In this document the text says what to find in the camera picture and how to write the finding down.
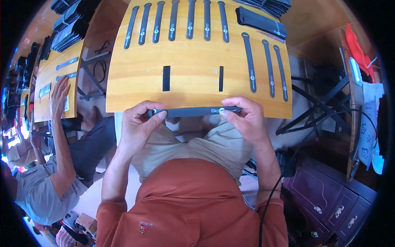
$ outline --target person's left hand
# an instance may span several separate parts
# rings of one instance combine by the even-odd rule
[[[60,120],[64,105],[66,104],[66,96],[70,90],[70,84],[68,84],[69,78],[63,76],[56,83],[52,95],[51,95],[51,118],[52,120]]]
[[[149,100],[125,110],[122,117],[121,140],[118,149],[131,158],[145,147],[155,128],[160,127],[167,112],[161,111],[147,120],[144,114],[149,109],[165,109],[166,105]]]

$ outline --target shirt logo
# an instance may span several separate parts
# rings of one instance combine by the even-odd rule
[[[145,233],[150,226],[153,226],[153,224],[140,221],[140,233]]]

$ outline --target white label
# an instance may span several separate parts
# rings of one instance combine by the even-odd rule
[[[69,110],[69,96],[66,97],[66,103],[64,104],[64,111]]]

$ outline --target bare foot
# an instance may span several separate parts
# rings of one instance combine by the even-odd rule
[[[96,106],[92,107],[92,111],[89,116],[83,115],[83,121],[81,122],[81,130],[89,132],[95,127],[97,122]]]

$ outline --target human hand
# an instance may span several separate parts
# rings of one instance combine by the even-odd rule
[[[133,108],[125,110],[122,117],[121,140],[118,149],[131,158],[143,149],[155,128],[160,127],[167,116],[161,111],[147,120],[145,113],[149,109],[165,109],[166,105],[149,100],[143,101]]]
[[[221,102],[224,106],[241,108],[240,116],[228,110],[220,111],[220,116],[222,120],[232,124],[246,141],[256,147],[264,147],[270,143],[261,104],[241,96],[225,98]]]
[[[60,120],[64,105],[66,103],[66,96],[70,90],[70,84],[68,84],[69,78],[63,76],[56,83],[52,96],[51,96],[51,118],[52,120]]]
[[[38,131],[38,126],[34,126],[33,129]],[[41,148],[41,136],[34,136],[30,133],[30,143],[32,144],[33,148],[40,149]]]

